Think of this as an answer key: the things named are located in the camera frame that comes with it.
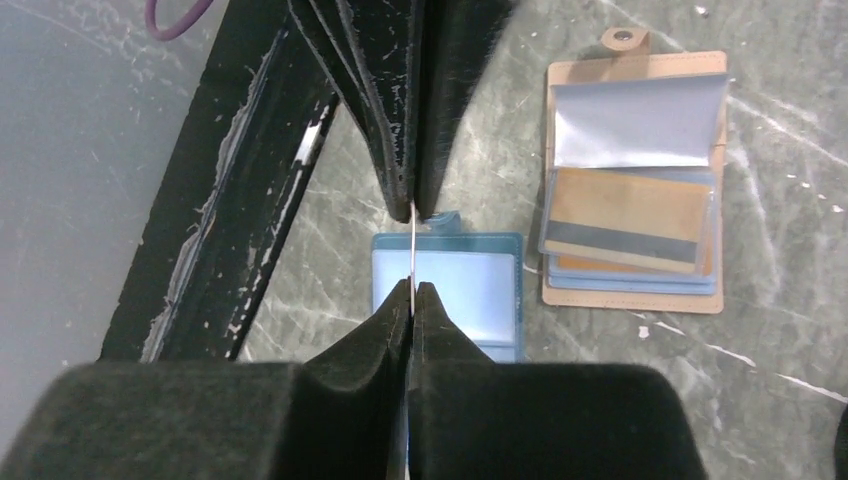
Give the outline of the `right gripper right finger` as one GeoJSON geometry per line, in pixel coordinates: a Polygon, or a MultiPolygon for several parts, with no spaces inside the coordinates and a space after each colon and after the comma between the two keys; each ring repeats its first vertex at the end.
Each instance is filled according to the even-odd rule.
{"type": "Polygon", "coordinates": [[[415,479],[703,479],[664,375],[618,363],[498,363],[418,287],[408,385],[415,479]]]}

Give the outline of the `credit card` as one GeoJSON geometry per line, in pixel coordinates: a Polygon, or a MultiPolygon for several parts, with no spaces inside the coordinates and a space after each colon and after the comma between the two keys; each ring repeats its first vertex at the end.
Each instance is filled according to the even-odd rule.
{"type": "Polygon", "coordinates": [[[409,283],[410,283],[410,317],[413,318],[416,312],[416,241],[417,241],[417,226],[418,226],[418,217],[417,217],[417,208],[414,202],[410,203],[410,249],[409,249],[409,283]]]}

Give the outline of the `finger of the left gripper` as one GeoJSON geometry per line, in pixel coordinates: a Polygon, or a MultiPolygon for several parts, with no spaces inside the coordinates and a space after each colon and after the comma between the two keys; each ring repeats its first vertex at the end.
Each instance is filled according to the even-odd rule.
{"type": "Polygon", "coordinates": [[[414,204],[432,217],[465,111],[515,1],[427,1],[424,10],[414,204]]]}
{"type": "Polygon", "coordinates": [[[297,27],[360,129],[389,215],[412,217],[421,1],[291,1],[297,27]]]}

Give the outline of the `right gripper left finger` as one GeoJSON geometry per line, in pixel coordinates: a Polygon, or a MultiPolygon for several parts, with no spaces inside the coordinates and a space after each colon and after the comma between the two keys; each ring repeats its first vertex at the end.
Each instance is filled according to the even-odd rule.
{"type": "Polygon", "coordinates": [[[305,363],[97,362],[59,376],[5,479],[401,479],[409,280],[305,363]]]}

